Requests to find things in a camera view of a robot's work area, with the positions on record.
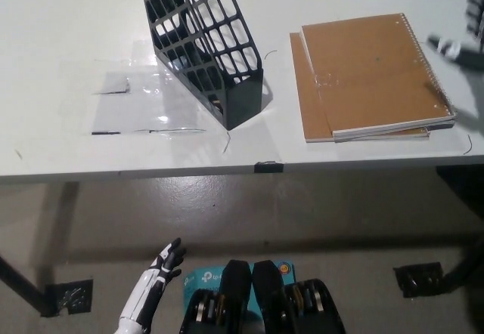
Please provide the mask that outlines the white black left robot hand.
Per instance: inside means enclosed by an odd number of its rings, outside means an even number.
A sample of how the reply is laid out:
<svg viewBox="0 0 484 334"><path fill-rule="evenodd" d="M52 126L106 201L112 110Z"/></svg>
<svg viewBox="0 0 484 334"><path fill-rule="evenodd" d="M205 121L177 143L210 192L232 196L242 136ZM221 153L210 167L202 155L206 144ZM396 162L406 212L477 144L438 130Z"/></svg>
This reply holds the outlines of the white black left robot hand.
<svg viewBox="0 0 484 334"><path fill-rule="evenodd" d="M119 316L115 333L150 333L160 299L182 270L186 248L180 237L168 244L143 272Z"/></svg>

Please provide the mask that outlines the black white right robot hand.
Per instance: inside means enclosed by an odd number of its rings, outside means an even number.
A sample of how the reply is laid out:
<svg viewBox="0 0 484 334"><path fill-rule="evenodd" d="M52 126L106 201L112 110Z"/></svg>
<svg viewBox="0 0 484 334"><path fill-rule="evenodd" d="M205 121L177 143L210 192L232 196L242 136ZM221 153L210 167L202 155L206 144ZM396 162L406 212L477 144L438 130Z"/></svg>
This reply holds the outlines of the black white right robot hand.
<svg viewBox="0 0 484 334"><path fill-rule="evenodd" d="M478 48L460 42L429 35L427 44L447 61L464 69L483 72L483 0L467 0L467 32L478 42Z"/></svg>

